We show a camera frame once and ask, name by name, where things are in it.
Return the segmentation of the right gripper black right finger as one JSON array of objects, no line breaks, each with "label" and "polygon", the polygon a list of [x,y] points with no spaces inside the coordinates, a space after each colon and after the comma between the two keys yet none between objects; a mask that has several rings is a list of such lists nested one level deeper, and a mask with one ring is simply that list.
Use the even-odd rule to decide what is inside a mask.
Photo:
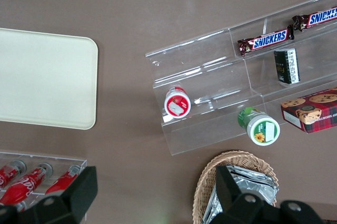
[{"label": "right gripper black right finger", "polygon": [[279,223],[279,210],[253,193],[243,193],[225,166],[216,167],[216,194],[223,212],[215,223]]}]

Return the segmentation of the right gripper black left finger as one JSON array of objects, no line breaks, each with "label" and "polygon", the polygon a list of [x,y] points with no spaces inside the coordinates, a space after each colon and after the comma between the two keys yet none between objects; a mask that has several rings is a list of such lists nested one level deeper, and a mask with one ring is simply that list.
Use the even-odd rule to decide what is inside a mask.
[{"label": "right gripper black left finger", "polygon": [[95,166],[86,167],[63,192],[48,194],[27,210],[26,223],[80,223],[97,196]]}]

